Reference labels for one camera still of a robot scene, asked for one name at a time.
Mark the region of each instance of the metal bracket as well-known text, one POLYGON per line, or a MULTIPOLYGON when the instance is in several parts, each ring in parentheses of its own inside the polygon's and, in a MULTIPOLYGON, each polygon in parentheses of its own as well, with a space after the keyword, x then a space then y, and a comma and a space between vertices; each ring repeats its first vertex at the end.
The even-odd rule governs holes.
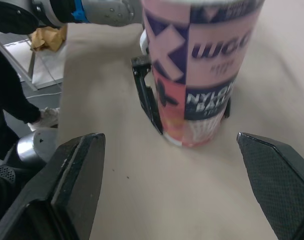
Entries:
POLYGON ((145 76, 151 71, 151 60, 149 55, 134 57, 131 59, 134 80, 142 109, 150 119, 153 126, 160 134, 163 134, 163 125, 157 107, 153 90, 145 84, 145 76))

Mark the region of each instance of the printed label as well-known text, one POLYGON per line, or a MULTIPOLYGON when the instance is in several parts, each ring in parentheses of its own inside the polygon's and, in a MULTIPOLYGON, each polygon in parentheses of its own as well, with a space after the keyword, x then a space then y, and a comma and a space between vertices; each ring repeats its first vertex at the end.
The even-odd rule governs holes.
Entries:
POLYGON ((210 87, 240 69, 259 11, 218 24, 191 24, 186 85, 210 87))
POLYGON ((213 88, 187 88, 185 120, 204 120, 219 114, 227 104, 236 76, 213 88))

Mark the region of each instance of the white cable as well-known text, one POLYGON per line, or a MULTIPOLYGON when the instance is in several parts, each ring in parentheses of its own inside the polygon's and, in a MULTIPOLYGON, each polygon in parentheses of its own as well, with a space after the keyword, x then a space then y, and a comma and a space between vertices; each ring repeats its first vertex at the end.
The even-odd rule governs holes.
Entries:
POLYGON ((57 95, 57 94, 61 94, 62 92, 56 92, 56 93, 48 93, 48 94, 40 94, 40 95, 34 95, 34 96, 29 96, 26 99, 32 99, 32 98, 36 98, 36 97, 43 97, 43 96, 51 96, 51 95, 57 95))

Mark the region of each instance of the brown paper bag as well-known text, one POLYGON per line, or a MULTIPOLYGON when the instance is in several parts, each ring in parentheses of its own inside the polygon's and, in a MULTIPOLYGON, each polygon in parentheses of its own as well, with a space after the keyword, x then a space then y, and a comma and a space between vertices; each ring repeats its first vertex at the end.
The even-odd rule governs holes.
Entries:
POLYGON ((32 33, 32 48, 36 51, 50 49, 57 52, 62 43, 66 40, 67 25, 60 29, 55 29, 50 26, 38 28, 32 33))

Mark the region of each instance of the silver cylinder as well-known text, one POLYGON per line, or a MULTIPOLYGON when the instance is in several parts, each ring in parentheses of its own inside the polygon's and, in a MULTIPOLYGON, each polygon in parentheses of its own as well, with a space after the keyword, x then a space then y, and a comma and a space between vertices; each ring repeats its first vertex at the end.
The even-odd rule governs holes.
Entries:
POLYGON ((21 138, 17 153, 21 161, 30 167, 43 167, 56 150, 56 128, 42 128, 21 138))

